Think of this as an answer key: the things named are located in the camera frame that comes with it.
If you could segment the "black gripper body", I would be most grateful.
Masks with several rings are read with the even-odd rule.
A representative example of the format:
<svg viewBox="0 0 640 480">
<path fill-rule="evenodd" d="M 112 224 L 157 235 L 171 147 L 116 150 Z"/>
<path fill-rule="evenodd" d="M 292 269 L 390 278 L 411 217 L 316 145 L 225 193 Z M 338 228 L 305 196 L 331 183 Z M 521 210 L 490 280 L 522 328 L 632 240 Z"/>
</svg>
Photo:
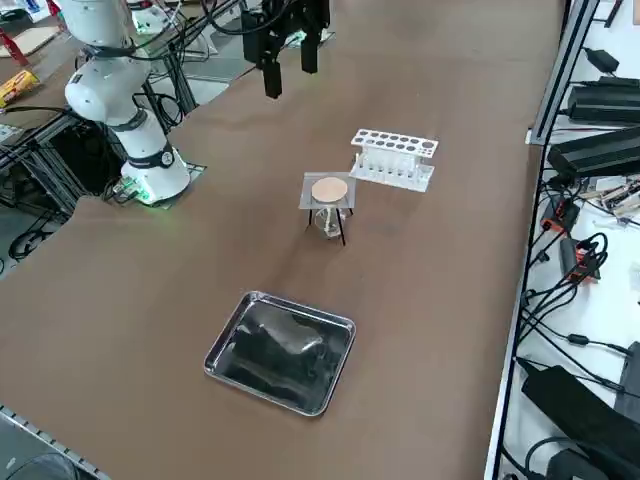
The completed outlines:
<svg viewBox="0 0 640 480">
<path fill-rule="evenodd" d="M 289 36 L 297 31 L 320 34 L 330 25 L 327 0 L 263 1 L 262 14 L 271 36 Z"/>
</svg>

